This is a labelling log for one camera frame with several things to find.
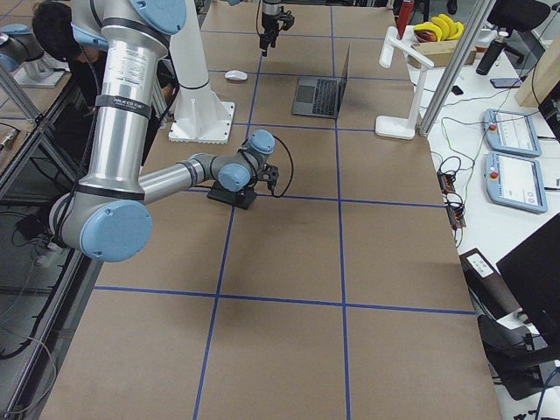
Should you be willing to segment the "smartphone on side table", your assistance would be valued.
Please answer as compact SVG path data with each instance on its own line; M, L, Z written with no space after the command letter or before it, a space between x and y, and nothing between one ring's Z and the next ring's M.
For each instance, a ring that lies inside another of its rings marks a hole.
M491 85L494 88L504 88L504 89L510 89L510 88L519 88L523 81L520 80L519 78L493 78L490 80Z

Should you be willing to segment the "cardboard box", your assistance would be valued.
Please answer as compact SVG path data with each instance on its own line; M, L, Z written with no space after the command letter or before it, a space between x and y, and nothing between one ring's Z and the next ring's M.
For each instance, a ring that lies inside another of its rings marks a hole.
M425 43L415 43L412 48L423 56L433 61L434 67L446 67L455 52L458 44L458 40L449 40L441 42L425 42ZM471 65L476 58L476 48L473 46L467 55L465 64ZM408 62L414 68L420 68L421 64L419 61L411 56L408 57Z

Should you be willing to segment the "grey laptop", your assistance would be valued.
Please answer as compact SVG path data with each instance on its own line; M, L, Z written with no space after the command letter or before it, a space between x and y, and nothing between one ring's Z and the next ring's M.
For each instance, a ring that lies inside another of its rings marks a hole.
M301 76L292 104L292 114L337 119L340 113L349 75L351 46L346 49L340 78Z

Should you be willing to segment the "black water bottle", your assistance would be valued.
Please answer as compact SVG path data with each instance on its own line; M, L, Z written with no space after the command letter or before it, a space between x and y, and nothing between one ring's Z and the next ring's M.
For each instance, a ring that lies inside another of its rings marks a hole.
M484 41L487 41L487 49L476 68L477 74L487 75L489 73L491 67L505 49L507 37L508 33L506 31L491 31L490 35L483 38Z

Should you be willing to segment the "aluminium frame post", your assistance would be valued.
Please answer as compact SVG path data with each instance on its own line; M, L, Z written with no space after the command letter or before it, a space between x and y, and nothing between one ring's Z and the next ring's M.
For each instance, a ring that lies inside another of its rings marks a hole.
M437 84L435 93L432 95L430 103L425 110L423 119L418 128L421 137L427 137L445 104L452 86L459 76L460 70L466 62L466 58L474 45L477 34L482 25L495 6L495 0L479 0L473 6L470 17L467 20L465 31L458 40L457 46L449 64L446 66L443 75Z

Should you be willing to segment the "dark teal mouse pad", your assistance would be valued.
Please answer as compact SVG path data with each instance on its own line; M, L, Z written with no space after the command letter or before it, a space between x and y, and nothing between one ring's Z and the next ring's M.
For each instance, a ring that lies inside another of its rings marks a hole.
M218 181L214 181L206 196L210 200L248 210L255 201L257 194L253 187L248 186L243 187L240 191L231 192Z

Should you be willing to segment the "red bottle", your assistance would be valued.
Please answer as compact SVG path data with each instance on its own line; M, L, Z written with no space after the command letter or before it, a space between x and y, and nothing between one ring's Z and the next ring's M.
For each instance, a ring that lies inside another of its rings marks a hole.
M397 37L399 39L403 38L406 26L410 21L410 15L414 10L415 2L413 0L402 0L401 7L398 12L396 20Z

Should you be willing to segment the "white computer mouse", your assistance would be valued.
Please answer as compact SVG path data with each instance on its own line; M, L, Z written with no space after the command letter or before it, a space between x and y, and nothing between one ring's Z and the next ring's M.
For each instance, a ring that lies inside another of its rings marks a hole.
M229 70L224 73L224 77L230 82L244 82L248 80L248 75L240 70Z

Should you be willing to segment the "black monitor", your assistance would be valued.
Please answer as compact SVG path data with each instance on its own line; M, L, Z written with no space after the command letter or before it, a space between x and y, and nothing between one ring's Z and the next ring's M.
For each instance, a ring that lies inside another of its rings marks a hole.
M550 345L559 342L559 216L497 262L528 320Z

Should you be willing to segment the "upper blue teach pendant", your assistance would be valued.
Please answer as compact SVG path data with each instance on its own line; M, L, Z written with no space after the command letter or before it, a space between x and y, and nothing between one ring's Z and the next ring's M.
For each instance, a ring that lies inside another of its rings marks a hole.
M483 132L491 150L538 158L542 149L532 117L523 113L489 108L483 115Z

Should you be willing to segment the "black office chair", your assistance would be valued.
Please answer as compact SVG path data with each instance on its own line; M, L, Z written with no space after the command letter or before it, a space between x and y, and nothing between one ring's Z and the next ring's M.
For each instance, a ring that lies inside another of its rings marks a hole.
M496 1L487 22L496 31L506 31L507 38L512 31L530 32L542 24L550 14L550 7L540 1ZM525 55L508 45L505 49L517 57L517 64L524 61Z

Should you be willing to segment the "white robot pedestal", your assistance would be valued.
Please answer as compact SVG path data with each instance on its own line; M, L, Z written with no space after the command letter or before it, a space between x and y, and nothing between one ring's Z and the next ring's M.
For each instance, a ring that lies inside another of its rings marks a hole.
M173 142L225 144L235 104L221 101L212 90L195 3L187 0L182 4L186 7L185 25L170 42L179 91L169 139Z

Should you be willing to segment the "seated person in black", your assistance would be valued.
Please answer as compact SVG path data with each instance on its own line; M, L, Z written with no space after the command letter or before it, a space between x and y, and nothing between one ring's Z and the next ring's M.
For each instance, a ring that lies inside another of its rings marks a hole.
M57 1L44 1L35 5L31 21L32 30L38 43L53 58L68 64L82 97L89 108L95 105L98 95L97 83L103 82L107 53L99 48L80 45L73 35L71 7ZM157 80L167 104L172 99L176 86L171 70L161 60L157 64ZM141 166L145 164L161 122L152 107L146 137L143 145Z

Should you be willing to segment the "lower blue teach pendant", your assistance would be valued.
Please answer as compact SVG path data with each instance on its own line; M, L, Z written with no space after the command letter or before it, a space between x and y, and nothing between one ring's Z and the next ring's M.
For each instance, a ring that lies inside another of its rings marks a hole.
M491 202L533 214L548 211L543 176L539 162L492 151L484 166L486 192Z

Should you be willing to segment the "blue teach pendant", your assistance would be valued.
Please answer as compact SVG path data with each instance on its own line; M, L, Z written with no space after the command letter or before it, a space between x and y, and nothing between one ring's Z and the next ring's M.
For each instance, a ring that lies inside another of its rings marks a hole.
M548 211L543 176L539 162L492 151L484 166L486 192L491 202L533 214Z
M489 108L483 115L483 132L491 150L538 158L542 149L532 117L523 113Z

